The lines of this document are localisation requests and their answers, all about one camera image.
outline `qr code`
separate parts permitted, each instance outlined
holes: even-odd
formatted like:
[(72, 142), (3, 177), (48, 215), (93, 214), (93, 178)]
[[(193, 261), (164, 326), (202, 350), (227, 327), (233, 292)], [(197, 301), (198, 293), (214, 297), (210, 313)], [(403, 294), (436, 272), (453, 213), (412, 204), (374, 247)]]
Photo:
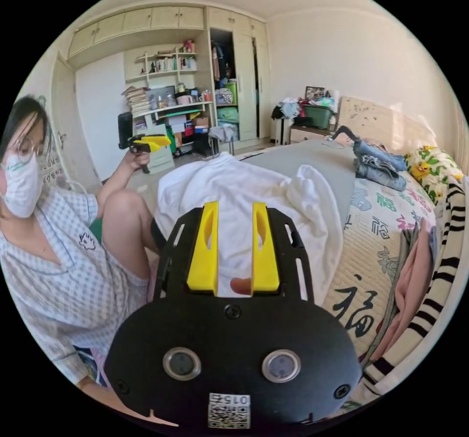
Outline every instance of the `qr code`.
[(249, 429), (250, 397), (210, 393), (208, 426), (214, 429)]

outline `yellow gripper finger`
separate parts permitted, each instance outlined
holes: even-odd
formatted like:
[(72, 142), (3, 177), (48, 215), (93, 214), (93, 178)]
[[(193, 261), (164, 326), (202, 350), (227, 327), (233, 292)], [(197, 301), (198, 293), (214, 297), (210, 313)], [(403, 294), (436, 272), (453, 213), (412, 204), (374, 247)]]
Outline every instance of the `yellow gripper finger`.
[(218, 290), (218, 201), (204, 205), (187, 278), (191, 291)]
[[(262, 246), (259, 246), (259, 236), (262, 240)], [(263, 203), (253, 203), (252, 262), (251, 294), (254, 292), (277, 292), (280, 286), (280, 278), (269, 216)]]

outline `drawer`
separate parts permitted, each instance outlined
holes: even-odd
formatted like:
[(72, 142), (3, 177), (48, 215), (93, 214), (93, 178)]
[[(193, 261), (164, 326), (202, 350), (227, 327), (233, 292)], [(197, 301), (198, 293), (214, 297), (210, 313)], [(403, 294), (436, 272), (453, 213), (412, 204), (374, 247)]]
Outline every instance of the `drawer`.
[(324, 139), (322, 134), (317, 134), (311, 131), (302, 129), (292, 129), (290, 131), (290, 143), (300, 143), (301, 141), (307, 141), (308, 139)]

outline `leg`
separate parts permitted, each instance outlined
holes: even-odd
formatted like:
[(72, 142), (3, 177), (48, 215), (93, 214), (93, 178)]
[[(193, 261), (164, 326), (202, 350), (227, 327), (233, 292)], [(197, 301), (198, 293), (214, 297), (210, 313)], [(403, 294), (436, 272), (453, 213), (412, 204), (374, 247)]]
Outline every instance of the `leg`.
[(106, 201), (103, 244), (124, 268), (142, 279), (150, 276), (145, 248), (158, 253), (150, 233), (152, 219), (143, 198), (133, 191), (117, 191)]

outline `picture frame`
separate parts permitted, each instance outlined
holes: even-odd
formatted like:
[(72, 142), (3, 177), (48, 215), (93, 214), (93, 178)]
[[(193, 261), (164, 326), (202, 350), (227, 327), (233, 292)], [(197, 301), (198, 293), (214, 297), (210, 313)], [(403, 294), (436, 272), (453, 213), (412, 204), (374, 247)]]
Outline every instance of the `picture frame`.
[(312, 85), (307, 85), (304, 92), (304, 97), (306, 100), (317, 101), (324, 97), (324, 87), (313, 87)]

